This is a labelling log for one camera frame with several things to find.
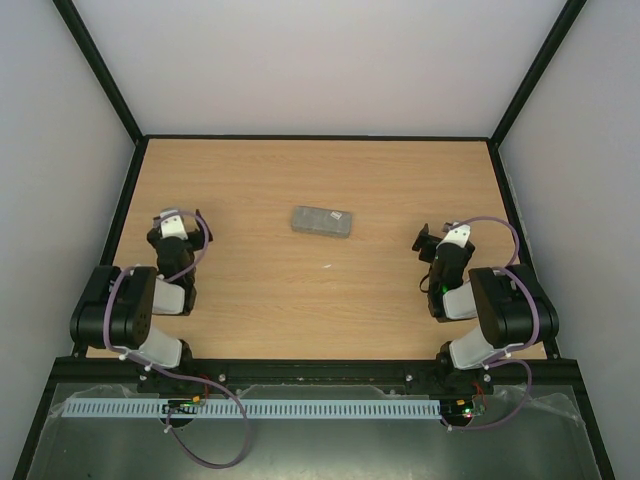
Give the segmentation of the grey glasses case green lining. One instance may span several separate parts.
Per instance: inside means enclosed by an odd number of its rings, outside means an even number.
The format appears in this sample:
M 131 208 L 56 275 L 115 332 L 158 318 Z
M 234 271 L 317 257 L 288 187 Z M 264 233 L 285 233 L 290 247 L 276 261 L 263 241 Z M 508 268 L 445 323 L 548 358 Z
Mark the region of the grey glasses case green lining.
M 298 233 L 346 239 L 351 234 L 352 223 L 351 212 L 296 206 L 291 218 L 291 229 Z

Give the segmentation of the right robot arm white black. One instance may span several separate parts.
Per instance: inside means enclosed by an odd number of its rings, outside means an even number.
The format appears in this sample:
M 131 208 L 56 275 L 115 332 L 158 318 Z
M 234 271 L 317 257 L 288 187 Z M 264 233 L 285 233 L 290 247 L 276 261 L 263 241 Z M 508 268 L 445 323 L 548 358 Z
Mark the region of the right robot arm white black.
M 478 326 L 449 341 L 436 355 L 436 379 L 445 390 L 460 390 L 471 370 L 488 369 L 515 352 L 550 342 L 559 332 L 557 311 L 531 267 L 515 262 L 504 267 L 472 268 L 472 220 L 443 227 L 444 235 L 425 225 L 412 250 L 429 265 L 419 289 L 431 316 L 440 323 L 475 319 Z

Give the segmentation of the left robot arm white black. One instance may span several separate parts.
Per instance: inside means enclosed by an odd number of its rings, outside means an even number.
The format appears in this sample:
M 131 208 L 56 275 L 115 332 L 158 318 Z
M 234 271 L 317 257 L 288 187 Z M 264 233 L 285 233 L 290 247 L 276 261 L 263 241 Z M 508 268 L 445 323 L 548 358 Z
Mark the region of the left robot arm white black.
M 73 342 L 113 352 L 148 370 L 187 367 L 192 361 L 188 342 L 163 332 L 153 318 L 191 314 L 197 265 L 212 241 L 200 211 L 162 211 L 147 233 L 156 264 L 96 267 L 71 316 Z

